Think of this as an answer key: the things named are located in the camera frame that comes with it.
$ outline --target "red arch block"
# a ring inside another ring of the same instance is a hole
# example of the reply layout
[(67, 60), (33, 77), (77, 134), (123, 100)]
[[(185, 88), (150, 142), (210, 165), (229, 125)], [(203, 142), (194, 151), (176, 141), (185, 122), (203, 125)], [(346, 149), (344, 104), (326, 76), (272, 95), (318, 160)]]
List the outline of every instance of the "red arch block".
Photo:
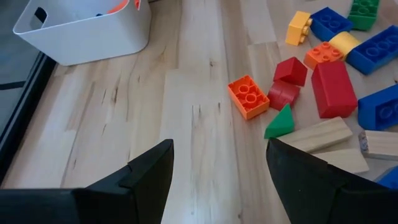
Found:
[(300, 87), (283, 82), (282, 80), (276, 80), (268, 92), (269, 106), (279, 111), (286, 104), (290, 104), (293, 107), (299, 93)]

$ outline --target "toy block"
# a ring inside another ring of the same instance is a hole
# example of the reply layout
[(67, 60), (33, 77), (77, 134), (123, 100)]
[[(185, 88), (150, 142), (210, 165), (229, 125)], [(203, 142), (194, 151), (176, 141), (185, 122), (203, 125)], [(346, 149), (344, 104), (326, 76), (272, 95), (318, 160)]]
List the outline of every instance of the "toy block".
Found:
[(282, 80), (287, 83), (304, 86), (308, 69), (296, 57), (287, 59), (276, 66), (274, 81)]
[(113, 9), (109, 10), (108, 14), (122, 10), (128, 3), (129, 3), (129, 0), (123, 0), (120, 4), (115, 6)]
[(342, 149), (313, 156), (352, 174), (369, 171), (368, 163), (359, 149)]
[(269, 108), (268, 97), (249, 75), (228, 85), (228, 92), (244, 119), (251, 119)]
[(329, 41), (336, 34), (349, 32), (354, 24), (334, 10), (326, 7), (311, 15), (311, 30), (321, 41)]
[(354, 0), (348, 19), (354, 23), (354, 29), (369, 30), (377, 18), (379, 0)]
[(274, 120), (268, 125), (264, 139), (277, 138), (294, 130), (294, 120), (290, 105), (286, 104)]
[(310, 153), (345, 141), (352, 135), (353, 132), (343, 119), (337, 117), (311, 127), (294, 131), (278, 139), (297, 149)]
[(343, 60), (346, 60), (348, 54), (361, 44), (361, 42), (349, 32), (344, 31), (335, 35), (335, 37), (329, 41), (329, 44), (337, 48), (344, 55)]
[(398, 133), (363, 131), (358, 138), (364, 156), (398, 161)]
[(279, 111), (286, 104), (290, 104), (293, 107), (299, 93), (300, 87), (282, 80), (276, 80), (268, 92), (268, 99), (271, 102), (270, 107)]
[(369, 75), (397, 56), (398, 27), (390, 26), (354, 48), (346, 61), (364, 75)]
[(398, 189), (398, 166), (391, 169), (388, 173), (384, 174), (384, 177), (380, 179), (378, 184), (388, 187), (390, 189)]
[(311, 14), (297, 11), (289, 24), (286, 34), (286, 43), (298, 46), (304, 43), (312, 24)]
[(358, 100), (358, 123), (373, 131), (398, 124), (398, 84)]
[(358, 106), (344, 62), (318, 64), (311, 80), (320, 118), (346, 118)]
[(323, 42), (305, 54), (304, 64), (314, 70), (319, 63), (334, 62), (342, 59), (343, 54), (338, 49), (328, 42)]

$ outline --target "green building block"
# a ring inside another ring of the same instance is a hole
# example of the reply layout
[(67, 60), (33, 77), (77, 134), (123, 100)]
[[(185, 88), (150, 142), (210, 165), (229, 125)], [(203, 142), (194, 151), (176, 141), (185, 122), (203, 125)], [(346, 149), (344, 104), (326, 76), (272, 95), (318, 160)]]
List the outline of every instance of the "green building block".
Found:
[(377, 18), (379, 0), (354, 0), (348, 19), (354, 23), (354, 29), (369, 30)]
[(294, 121), (290, 105), (286, 104), (274, 120), (268, 125), (264, 139), (277, 138), (293, 132)]

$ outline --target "yellow building block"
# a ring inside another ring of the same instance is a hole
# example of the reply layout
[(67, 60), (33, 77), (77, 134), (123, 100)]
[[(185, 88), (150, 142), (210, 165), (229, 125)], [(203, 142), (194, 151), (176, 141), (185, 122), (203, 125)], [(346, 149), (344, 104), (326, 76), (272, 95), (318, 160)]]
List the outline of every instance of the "yellow building block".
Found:
[(337, 48), (344, 55), (343, 60), (346, 60), (347, 55), (362, 43), (349, 32), (344, 31), (335, 35), (335, 37), (329, 41), (329, 44)]
[(296, 12), (287, 29), (286, 43), (298, 46), (304, 42), (312, 24), (310, 16), (307, 12)]

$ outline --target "blue building block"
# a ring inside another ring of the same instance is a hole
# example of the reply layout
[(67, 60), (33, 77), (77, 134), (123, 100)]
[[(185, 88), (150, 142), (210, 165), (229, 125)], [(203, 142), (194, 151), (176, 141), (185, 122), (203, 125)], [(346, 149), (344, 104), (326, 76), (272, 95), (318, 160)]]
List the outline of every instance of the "blue building block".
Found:
[(358, 123), (375, 131), (398, 124), (398, 84), (358, 100)]
[(312, 14), (311, 18), (311, 30), (321, 41), (329, 41), (335, 35), (343, 31), (349, 32), (354, 27), (353, 22), (329, 7)]
[(398, 166), (393, 168), (377, 183), (390, 189), (398, 189)]
[(347, 63), (369, 75), (398, 57), (398, 27), (390, 26), (378, 35), (354, 48), (347, 56)]

